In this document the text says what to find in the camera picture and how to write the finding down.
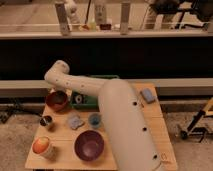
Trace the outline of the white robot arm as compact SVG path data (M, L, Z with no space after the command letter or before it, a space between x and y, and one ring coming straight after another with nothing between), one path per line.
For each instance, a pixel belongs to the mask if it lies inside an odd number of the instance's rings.
M44 79L56 87L98 99L118 171L165 171L135 88L123 79L74 76L69 71L66 62L57 60Z

